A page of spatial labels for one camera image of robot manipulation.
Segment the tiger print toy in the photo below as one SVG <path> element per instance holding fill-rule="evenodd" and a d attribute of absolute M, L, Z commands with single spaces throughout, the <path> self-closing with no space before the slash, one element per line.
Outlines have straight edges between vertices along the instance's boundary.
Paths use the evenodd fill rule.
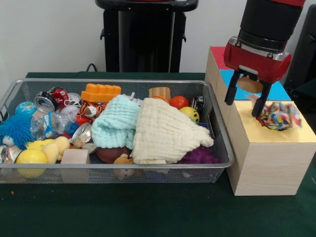
<path fill-rule="evenodd" d="M 89 102 L 82 100 L 82 105 L 77 113 L 77 117 L 86 117 L 88 122 L 92 124 L 97 117 L 105 110 L 106 104 Z"/>

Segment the white wall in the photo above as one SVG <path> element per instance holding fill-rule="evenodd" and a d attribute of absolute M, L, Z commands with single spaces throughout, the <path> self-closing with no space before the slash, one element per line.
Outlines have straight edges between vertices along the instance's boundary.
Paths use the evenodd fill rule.
<path fill-rule="evenodd" d="M 246 0 L 200 0 L 187 13 L 181 72 L 204 72 L 210 45 L 236 35 Z M 294 52 L 307 9 L 288 43 Z M 91 62 L 105 70 L 103 10 L 94 0 L 0 0 L 0 97 L 27 72 L 78 72 Z"/>

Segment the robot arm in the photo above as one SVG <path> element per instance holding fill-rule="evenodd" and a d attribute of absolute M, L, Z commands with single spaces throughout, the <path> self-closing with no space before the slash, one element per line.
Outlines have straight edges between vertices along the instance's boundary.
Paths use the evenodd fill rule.
<path fill-rule="evenodd" d="M 263 85 L 252 116 L 260 116 L 271 85 L 286 73 L 291 55 L 284 52 L 301 15 L 305 0 L 248 0 L 238 37 L 225 49 L 226 66 L 234 69 L 225 102 L 231 105 L 240 75 Z"/>

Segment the red can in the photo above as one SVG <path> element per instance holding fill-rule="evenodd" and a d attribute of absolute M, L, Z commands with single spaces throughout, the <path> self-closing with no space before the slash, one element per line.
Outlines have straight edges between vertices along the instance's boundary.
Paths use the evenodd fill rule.
<path fill-rule="evenodd" d="M 54 86 L 48 93 L 56 100 L 60 108 L 63 109 L 68 105 L 68 93 L 63 88 Z"/>

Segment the white cloth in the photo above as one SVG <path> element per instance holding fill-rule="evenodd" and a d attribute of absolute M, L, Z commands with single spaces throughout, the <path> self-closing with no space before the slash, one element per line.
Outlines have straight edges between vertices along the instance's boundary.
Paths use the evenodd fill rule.
<path fill-rule="evenodd" d="M 200 145 L 213 145 L 208 129 L 162 100 L 144 100 L 136 122 L 134 163 L 176 163 Z"/>

